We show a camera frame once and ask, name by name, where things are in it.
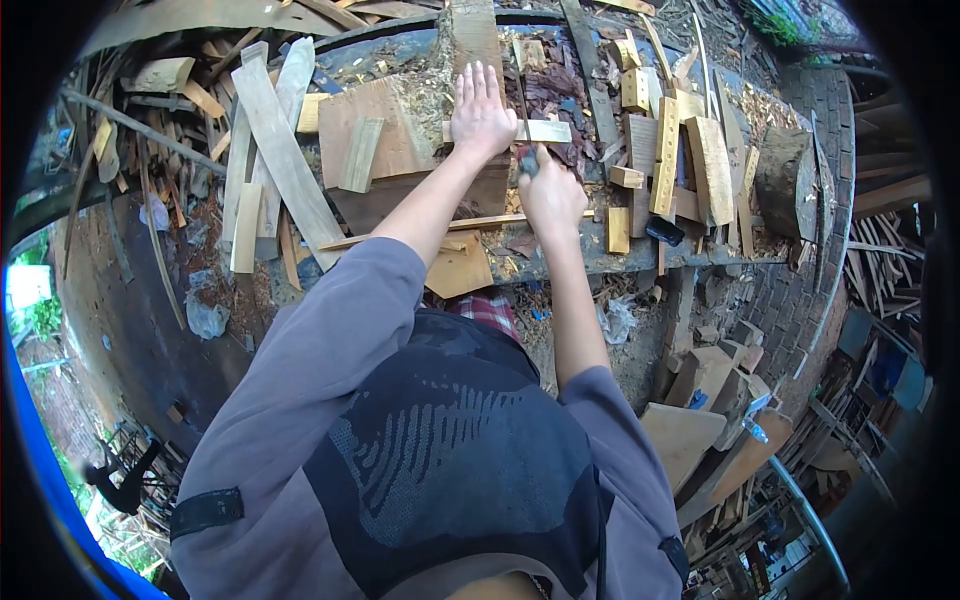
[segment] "wooden beam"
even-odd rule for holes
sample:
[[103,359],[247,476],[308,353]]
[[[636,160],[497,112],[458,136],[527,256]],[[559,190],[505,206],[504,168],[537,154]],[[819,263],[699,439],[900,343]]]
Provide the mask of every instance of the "wooden beam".
[[350,11],[341,9],[330,0],[297,0],[297,2],[348,30],[367,27],[367,21]]
[[[594,215],[593,210],[584,211],[584,219],[591,219]],[[482,229],[482,228],[491,228],[491,227],[500,227],[502,225],[507,225],[510,223],[526,223],[527,216],[524,214],[516,215],[497,215],[495,217],[478,217],[476,219],[460,219],[459,221],[451,221],[450,227],[447,228],[447,231],[460,231],[463,229]],[[318,247],[318,250],[321,251],[331,251],[331,250],[343,250],[344,248],[349,248],[369,239],[369,235],[354,235],[353,237],[344,238],[338,242],[329,242],[322,244]]]
[[697,179],[697,198],[704,225],[716,227],[733,221],[733,192],[730,160],[719,121],[693,117],[686,121],[693,171]]
[[303,158],[293,129],[270,85],[265,65],[260,60],[243,65],[233,71],[233,83],[274,183],[303,239],[326,271],[340,254],[316,249],[321,244],[344,239],[344,233]]
[[256,217],[263,202],[263,184],[244,183],[240,190],[233,248],[230,252],[230,270],[234,273],[253,273],[253,250],[256,245]]
[[193,57],[151,60],[140,68],[133,79],[121,78],[120,85],[129,92],[180,93],[190,77],[194,62],[196,59]]
[[376,145],[380,141],[384,120],[379,117],[361,116],[354,121],[350,145],[347,148],[347,159],[344,161],[344,171],[340,176],[340,189],[358,194],[366,194],[370,191],[370,168],[373,165],[373,155],[376,154]]
[[654,165],[654,182],[650,186],[650,212],[669,215],[673,200],[673,182],[677,178],[677,144],[680,139],[680,122],[677,101],[660,98],[660,119],[657,125],[657,150]]
[[630,253],[630,209],[607,206],[607,253]]
[[[450,122],[444,121],[443,127],[444,143],[448,144],[453,141],[453,136],[450,135]],[[556,142],[558,144],[568,144],[573,141],[570,124],[565,121],[530,119],[530,135],[533,140],[527,140],[527,131],[521,120],[519,127],[516,128],[515,141]]]
[[747,151],[747,164],[743,169],[743,183],[736,195],[736,211],[740,222],[740,238],[743,241],[744,258],[754,257],[753,212],[750,210],[750,197],[754,193],[754,175],[756,163],[760,160],[760,150],[751,146]]

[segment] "wood block with holes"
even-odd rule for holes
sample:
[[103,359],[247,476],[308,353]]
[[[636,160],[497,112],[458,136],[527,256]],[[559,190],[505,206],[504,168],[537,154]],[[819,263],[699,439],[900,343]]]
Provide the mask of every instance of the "wood block with holes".
[[607,207],[607,252],[630,253],[630,209]]
[[611,183],[616,183],[620,187],[629,187],[630,189],[639,189],[643,187],[643,181],[646,179],[642,173],[636,169],[628,169],[627,167],[616,167],[613,166],[610,168],[610,181]]
[[624,72],[620,79],[620,106],[629,112],[650,111],[650,90],[644,71],[630,69]]
[[677,179],[677,145],[680,139],[677,111],[676,100],[667,96],[660,98],[655,153],[657,164],[654,165],[654,182],[650,186],[650,212],[659,215],[669,215],[673,204],[673,184]]
[[340,189],[358,194],[370,191],[370,169],[384,121],[385,119],[379,117],[359,116],[353,123],[347,159],[340,176]]
[[704,117],[692,117],[685,124],[704,225],[717,227],[732,223],[733,187],[723,128],[719,121]]

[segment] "metal rod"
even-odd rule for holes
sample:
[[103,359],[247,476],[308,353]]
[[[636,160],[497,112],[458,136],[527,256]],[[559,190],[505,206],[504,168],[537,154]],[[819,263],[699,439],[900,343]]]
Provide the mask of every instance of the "metal rod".
[[806,516],[806,519],[810,523],[810,527],[813,529],[813,533],[817,536],[817,540],[820,541],[820,544],[824,546],[824,549],[827,551],[827,555],[830,558],[830,562],[833,564],[833,570],[836,571],[837,577],[840,579],[840,583],[843,585],[845,593],[849,594],[851,591],[850,588],[850,579],[847,577],[847,569],[844,568],[843,562],[840,560],[840,555],[837,553],[836,547],[833,545],[833,540],[830,539],[829,533],[827,533],[827,528],[824,527],[823,521],[817,516],[816,512],[813,510],[813,507],[810,505],[810,502],[804,496],[803,491],[801,491],[800,486],[797,485],[797,482],[794,481],[793,477],[790,476],[789,471],[786,467],[783,466],[783,463],[780,462],[776,456],[771,456],[767,461],[770,463],[770,466],[774,468],[774,471],[777,472],[777,475],[780,476],[780,480],[786,484],[786,487],[790,490],[790,493],[793,494],[793,497],[797,498],[801,502],[801,510]]

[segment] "wooden stick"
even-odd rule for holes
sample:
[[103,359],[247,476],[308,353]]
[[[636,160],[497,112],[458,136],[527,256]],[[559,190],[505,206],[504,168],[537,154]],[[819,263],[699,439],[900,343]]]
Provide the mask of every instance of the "wooden stick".
[[[137,154],[140,158],[140,189],[150,189],[149,173],[149,155],[147,154],[147,141],[142,135],[136,137]],[[148,193],[143,194],[144,212],[147,213],[147,228],[150,230],[150,242],[154,245],[154,257],[156,258],[156,267],[160,269],[160,279],[163,281],[163,289],[167,292],[167,299],[170,301],[170,307],[174,309],[174,316],[177,317],[177,323],[180,329],[186,328],[186,321],[183,319],[183,313],[180,311],[180,303],[177,301],[177,295],[174,294],[174,287],[170,284],[170,274],[167,273],[167,264],[163,260],[163,250],[160,249],[160,238],[156,235],[156,223],[154,223],[154,206]]]
[[[584,211],[584,219],[593,217],[593,210]],[[459,231],[461,229],[477,229],[477,228],[488,228],[497,225],[506,225],[508,223],[526,223],[527,216],[524,214],[517,215],[497,215],[495,217],[478,217],[476,219],[460,219],[459,221],[451,221],[450,227],[447,228],[447,231]],[[368,239],[369,234],[365,235],[354,235],[353,237],[348,237],[336,242],[329,242],[326,244],[321,244],[317,247],[319,251],[327,250],[340,250],[343,248],[349,248],[355,244]]]
[[93,108],[98,112],[102,112],[104,115],[113,119],[117,123],[121,123],[127,126],[128,128],[134,130],[135,132],[143,134],[144,137],[148,139],[152,139],[154,140],[154,142],[157,142],[159,144],[163,144],[170,150],[173,150],[174,152],[176,152],[177,154],[185,158],[189,158],[190,160],[199,162],[204,167],[213,171],[217,175],[227,174],[227,167],[225,167],[224,165],[210,160],[208,156],[204,156],[199,152],[197,152],[196,150],[187,148],[186,146],[179,143],[178,141],[170,139],[163,133],[154,131],[154,129],[151,128],[150,126],[140,123],[136,119],[133,119],[127,116],[126,114],[124,114],[123,112],[120,112],[115,108],[108,107],[107,105],[101,102],[97,102],[93,98],[84,96],[81,93],[75,92],[72,89],[62,88],[60,90],[60,93],[63,94],[63,96],[65,96],[67,100],[79,102],[80,104],[87,105],[88,107]]

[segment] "brick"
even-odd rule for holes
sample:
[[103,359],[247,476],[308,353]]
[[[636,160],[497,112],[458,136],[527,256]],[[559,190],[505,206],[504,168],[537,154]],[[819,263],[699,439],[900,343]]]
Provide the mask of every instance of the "brick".
[[840,177],[845,180],[853,179],[853,155],[849,152],[840,153]]

